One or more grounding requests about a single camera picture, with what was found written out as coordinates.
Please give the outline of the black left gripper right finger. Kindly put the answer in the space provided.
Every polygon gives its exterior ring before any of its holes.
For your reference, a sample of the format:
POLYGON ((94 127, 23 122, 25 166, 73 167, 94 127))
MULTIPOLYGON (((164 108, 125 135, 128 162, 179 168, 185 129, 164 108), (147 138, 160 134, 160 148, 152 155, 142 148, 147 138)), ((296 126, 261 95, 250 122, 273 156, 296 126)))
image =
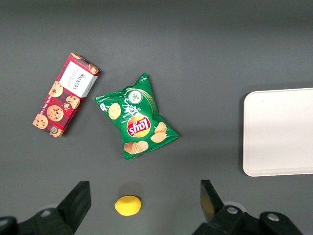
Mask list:
POLYGON ((206 222, 195 235, 301 235, 301 231, 285 215, 265 211, 259 218, 235 205, 225 205, 210 180, 201 180, 201 208, 206 222))

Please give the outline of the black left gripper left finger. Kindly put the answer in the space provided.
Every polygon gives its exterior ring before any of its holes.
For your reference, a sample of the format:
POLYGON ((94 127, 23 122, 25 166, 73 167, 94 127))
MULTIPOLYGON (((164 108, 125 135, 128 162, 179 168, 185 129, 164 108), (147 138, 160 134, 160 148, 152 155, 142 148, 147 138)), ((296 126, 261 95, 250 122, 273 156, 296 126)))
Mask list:
POLYGON ((90 184, 80 181, 55 208, 39 211, 18 223, 13 216, 0 218, 2 235, 73 235, 91 207, 90 184))

